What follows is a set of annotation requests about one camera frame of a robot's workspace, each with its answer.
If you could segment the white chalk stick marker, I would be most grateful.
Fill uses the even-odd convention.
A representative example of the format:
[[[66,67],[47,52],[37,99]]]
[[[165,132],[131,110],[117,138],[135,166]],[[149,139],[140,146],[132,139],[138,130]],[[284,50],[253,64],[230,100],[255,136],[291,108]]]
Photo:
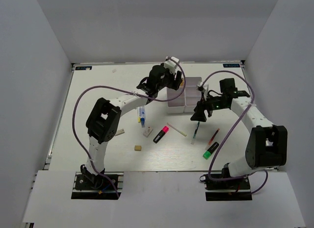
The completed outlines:
[[[172,125],[171,123],[167,122],[167,125],[170,126],[172,129],[174,129],[176,132],[178,132],[179,134],[183,135],[184,137],[187,137],[187,134],[184,133],[183,131],[181,131],[180,129],[178,129],[177,127],[175,127],[174,125]]]

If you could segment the clear blue pen pack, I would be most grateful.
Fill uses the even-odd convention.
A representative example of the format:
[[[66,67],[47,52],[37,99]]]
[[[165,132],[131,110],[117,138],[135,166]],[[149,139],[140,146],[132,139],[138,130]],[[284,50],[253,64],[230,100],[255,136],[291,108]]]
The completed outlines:
[[[145,127],[145,106],[138,107],[138,116],[141,120],[141,127]]]

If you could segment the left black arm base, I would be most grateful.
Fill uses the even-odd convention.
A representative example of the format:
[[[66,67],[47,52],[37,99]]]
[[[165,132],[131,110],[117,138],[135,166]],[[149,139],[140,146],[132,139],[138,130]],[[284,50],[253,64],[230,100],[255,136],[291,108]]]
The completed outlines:
[[[71,199],[72,200],[118,200],[123,189],[123,173],[109,173],[107,176],[114,183],[118,196],[112,184],[104,177],[93,184],[82,173],[76,173]]]

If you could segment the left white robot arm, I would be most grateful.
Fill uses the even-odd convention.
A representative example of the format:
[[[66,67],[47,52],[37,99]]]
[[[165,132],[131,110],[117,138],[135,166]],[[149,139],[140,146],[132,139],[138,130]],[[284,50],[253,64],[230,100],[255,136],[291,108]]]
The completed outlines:
[[[80,169],[92,188],[101,187],[104,179],[108,178],[104,175],[105,152],[108,142],[117,132],[120,118],[133,109],[158,101],[158,93],[163,88],[178,90],[185,80],[183,70],[177,70],[179,67],[179,60],[171,57],[152,67],[149,76],[138,84],[138,92],[124,91],[119,98],[99,98],[96,101],[86,121],[89,147],[85,151],[88,160]]]

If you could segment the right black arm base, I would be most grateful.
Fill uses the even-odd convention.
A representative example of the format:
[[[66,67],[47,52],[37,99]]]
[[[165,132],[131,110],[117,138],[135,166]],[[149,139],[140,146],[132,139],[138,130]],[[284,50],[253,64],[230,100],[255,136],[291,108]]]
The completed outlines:
[[[248,178],[229,181],[210,180],[208,174],[200,176],[205,184],[205,196],[208,202],[251,201],[251,186]]]

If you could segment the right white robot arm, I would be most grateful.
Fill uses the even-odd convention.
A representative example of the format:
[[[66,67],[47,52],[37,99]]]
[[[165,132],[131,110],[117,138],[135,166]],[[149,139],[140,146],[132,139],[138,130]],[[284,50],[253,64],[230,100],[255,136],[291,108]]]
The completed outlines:
[[[288,130],[268,120],[254,106],[253,96],[244,90],[238,90],[233,78],[219,82],[220,94],[212,96],[207,85],[200,82],[197,86],[201,99],[194,108],[192,121],[205,122],[213,111],[230,109],[238,116],[237,123],[242,122],[250,133],[249,140],[241,158],[224,165],[222,184],[233,188],[239,178],[264,170],[284,166],[287,162]]]

